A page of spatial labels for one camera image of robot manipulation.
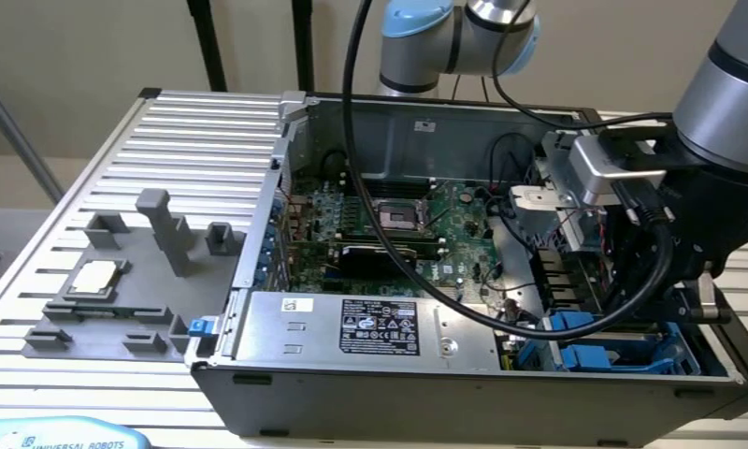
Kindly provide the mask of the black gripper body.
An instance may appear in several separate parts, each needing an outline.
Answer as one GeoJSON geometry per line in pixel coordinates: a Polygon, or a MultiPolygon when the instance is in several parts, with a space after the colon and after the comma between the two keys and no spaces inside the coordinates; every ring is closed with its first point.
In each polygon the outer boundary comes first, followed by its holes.
{"type": "Polygon", "coordinates": [[[680,322],[677,282],[724,271],[748,242],[748,174],[703,165],[671,170],[661,182],[615,181],[619,218],[607,226],[617,269],[604,309],[619,319],[680,322]]]}

